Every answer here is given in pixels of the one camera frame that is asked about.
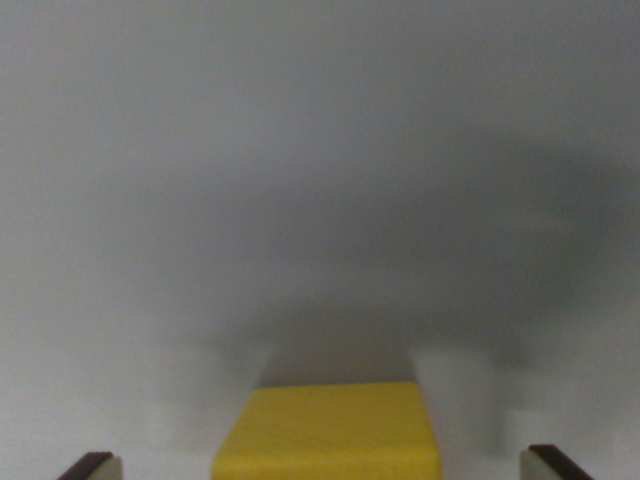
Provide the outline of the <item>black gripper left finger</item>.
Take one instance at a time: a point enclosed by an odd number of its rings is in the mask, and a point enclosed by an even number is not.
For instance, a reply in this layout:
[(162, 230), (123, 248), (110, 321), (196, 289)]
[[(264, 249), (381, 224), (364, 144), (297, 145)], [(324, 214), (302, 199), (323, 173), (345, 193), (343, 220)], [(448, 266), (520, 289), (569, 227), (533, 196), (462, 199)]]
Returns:
[(122, 480), (123, 462), (112, 452), (87, 452), (58, 480)]

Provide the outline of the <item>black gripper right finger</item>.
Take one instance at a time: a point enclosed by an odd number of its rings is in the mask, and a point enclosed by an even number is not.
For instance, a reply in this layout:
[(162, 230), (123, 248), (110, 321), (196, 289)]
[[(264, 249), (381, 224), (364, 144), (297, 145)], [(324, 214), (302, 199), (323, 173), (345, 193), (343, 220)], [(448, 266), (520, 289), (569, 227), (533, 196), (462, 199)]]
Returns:
[(520, 452), (520, 480), (593, 480), (553, 444), (535, 444)]

